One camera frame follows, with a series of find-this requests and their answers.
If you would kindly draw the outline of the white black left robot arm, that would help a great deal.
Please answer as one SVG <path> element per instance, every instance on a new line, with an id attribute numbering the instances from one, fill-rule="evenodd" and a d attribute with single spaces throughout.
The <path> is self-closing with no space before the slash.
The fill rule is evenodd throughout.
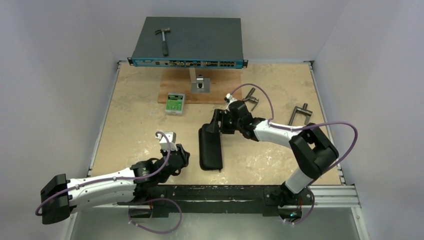
<path id="1" fill-rule="evenodd" d="M 59 223 L 80 210 L 110 203 L 142 205 L 152 198 L 150 190 L 178 176 L 188 166 L 191 154 L 181 144 L 162 158 L 139 161 L 123 170 L 88 178 L 68 179 L 55 175 L 40 191 L 41 206 L 36 215 L 42 224 Z"/>

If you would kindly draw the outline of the black zipper tool case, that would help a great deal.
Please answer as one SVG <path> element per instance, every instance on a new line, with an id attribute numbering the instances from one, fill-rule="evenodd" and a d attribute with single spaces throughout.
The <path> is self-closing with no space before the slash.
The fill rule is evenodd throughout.
<path id="1" fill-rule="evenodd" d="M 207 131 L 208 126 L 209 124 L 205 123 L 198 131 L 199 165 L 204 171 L 221 171 L 223 168 L 221 135 L 219 132 Z"/>

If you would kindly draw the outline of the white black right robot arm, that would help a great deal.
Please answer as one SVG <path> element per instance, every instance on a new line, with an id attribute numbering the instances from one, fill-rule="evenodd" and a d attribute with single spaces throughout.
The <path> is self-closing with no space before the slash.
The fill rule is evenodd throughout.
<path id="1" fill-rule="evenodd" d="M 261 117 L 253 117 L 241 100 L 226 109 L 216 109 L 210 123 L 198 131 L 200 166 L 205 171 L 222 169 L 222 134 L 240 132 L 248 140 L 269 142 L 292 150 L 297 169 L 281 185 L 280 196 L 288 204 L 300 198 L 301 191 L 317 180 L 339 157 L 339 152 L 319 127 L 306 129 L 287 125 L 272 126 Z"/>

